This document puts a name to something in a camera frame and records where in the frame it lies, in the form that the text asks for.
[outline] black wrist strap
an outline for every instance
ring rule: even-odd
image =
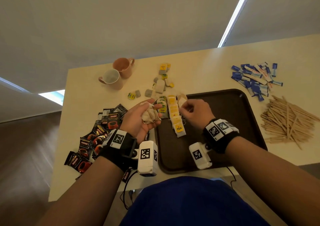
[[[226,120],[212,119],[203,129],[203,135],[214,151],[224,154],[230,141],[240,136],[238,131]]]
[[[114,129],[103,142],[103,149],[100,151],[99,156],[105,157],[120,169],[126,171],[136,145],[136,138],[126,131]]]

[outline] mug handle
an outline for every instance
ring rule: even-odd
[[[129,62],[131,64],[131,66],[132,66],[134,64],[134,58],[128,58],[128,60],[129,60]]]
[[[99,77],[98,80],[99,80],[99,82],[101,82],[101,83],[103,83],[103,84],[106,84],[106,82],[104,82],[104,81],[102,80],[102,77]]]

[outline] person's left hand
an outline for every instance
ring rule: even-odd
[[[127,111],[120,126],[120,130],[126,131],[131,136],[135,137],[137,139],[138,144],[143,142],[149,130],[155,128],[161,123],[161,121],[155,121],[154,123],[150,124],[145,124],[142,122],[141,116],[143,112],[148,110],[149,104],[140,104],[146,101],[151,104],[154,103],[154,99],[148,99],[136,104],[134,107]],[[155,109],[160,109],[162,107],[162,104],[156,104],[154,106]]]

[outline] blue shirt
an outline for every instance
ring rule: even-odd
[[[142,190],[124,225],[269,225],[229,185],[183,176]]]

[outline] forearm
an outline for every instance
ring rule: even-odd
[[[242,137],[229,143],[226,155],[247,184],[287,222],[320,222],[318,179]]]
[[[103,225],[122,176],[119,167],[98,157],[37,225]]]

